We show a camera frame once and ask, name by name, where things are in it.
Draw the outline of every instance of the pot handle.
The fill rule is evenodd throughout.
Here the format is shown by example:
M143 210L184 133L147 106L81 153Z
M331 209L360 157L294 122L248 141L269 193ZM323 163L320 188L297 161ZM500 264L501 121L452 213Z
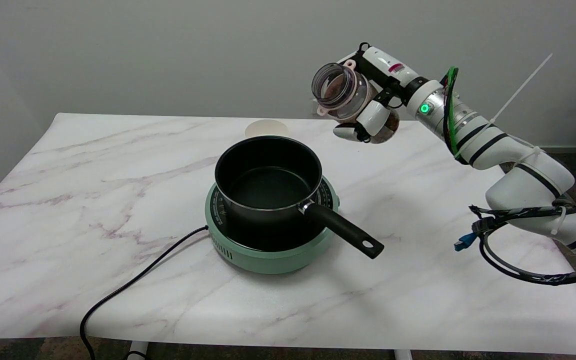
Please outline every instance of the pot handle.
M375 259L384 250L384 244L326 206L311 202L303 205L300 210L307 219L329 228L370 259Z

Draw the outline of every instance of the white zip tie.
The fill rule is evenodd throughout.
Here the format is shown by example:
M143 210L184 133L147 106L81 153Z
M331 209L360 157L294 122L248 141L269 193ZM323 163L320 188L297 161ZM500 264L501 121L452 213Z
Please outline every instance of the white zip tie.
M501 109L499 109L498 112L496 112L496 114L492 117L492 119L490 119L490 121L486 124L486 126L480 131L478 132L472 139L470 139L470 141L466 142L458 151L457 153L455 153L454 158L457 159L459 157L459 155L462 153L462 150L465 150L466 148L468 148L468 146L470 146L472 143L475 142L475 140L477 140L478 137L480 137L481 134L483 134L484 132L486 132L486 130L495 123L495 121L497 120L498 116L500 116L500 114L508 107L508 105L510 104L510 102L512 100L514 100L514 98L519 94L520 91L522 91L522 89L528 84L528 82L530 82L530 80L533 79L533 77L535 75L537 75L537 73L539 72L539 70L542 70L542 68L544 67L544 65L546 65L546 63L548 62L548 60L551 59L551 57L553 57L553 53L550 53L550 55L548 55L548 57L546 57L545 60L543 60L541 62L541 64L539 64L539 66L537 66L537 68L530 74L530 76L528 76L528 78L523 82L523 84L521 84L521 86L519 86L519 89L517 89L517 91L514 92L514 94L512 94L512 96L510 96L510 98L508 99L508 101L505 102L505 104L503 104L503 106L501 107Z
M566 207L560 206L560 208L561 208L561 215L559 215L559 221L557 221L557 225L552 230L550 230L551 235L557 235L557 233L560 232L560 228L564 223L564 219L566 219Z
M519 160L515 161L514 164L512 164L512 168L515 168L519 164L523 163L524 160L532 157L532 155L539 155L539 153L541 153L542 151L543 150L541 150L541 148L539 148L539 146L533 146L532 152L526 153L526 155L523 155L522 157L520 157Z

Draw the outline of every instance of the black saucepan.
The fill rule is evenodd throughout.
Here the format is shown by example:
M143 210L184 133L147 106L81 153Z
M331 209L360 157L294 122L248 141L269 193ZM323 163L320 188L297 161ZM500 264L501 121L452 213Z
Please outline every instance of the black saucepan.
M329 228L371 259L384 250L361 228L313 201L322 182L322 163L299 141L282 136L240 141L217 161L215 182L228 217L255 234L277 234L310 221Z

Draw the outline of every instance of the marble table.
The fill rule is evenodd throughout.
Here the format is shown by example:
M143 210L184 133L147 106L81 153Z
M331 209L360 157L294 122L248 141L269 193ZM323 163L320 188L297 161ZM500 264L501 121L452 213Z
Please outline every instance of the marble table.
M0 338L77 335L90 306L206 223L215 162L254 120L58 114L0 183ZM576 284L520 282L474 247L453 250L499 168L458 164L415 122L366 145L334 137L333 121L281 121L382 255L336 238L300 271L258 275L224 262L204 232L94 313L90 335L576 354ZM570 271L546 237L507 226L491 246L531 271Z

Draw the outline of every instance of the white pipe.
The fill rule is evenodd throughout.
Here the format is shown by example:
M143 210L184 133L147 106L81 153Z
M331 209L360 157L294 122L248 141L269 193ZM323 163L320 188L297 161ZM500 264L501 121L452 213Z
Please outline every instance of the white pipe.
M133 341L130 343L130 351L138 351L142 354L146 354L148 351L148 341ZM128 356L128 360L144 360L143 357L133 353Z
M412 360L412 353L410 350L395 350L396 360Z

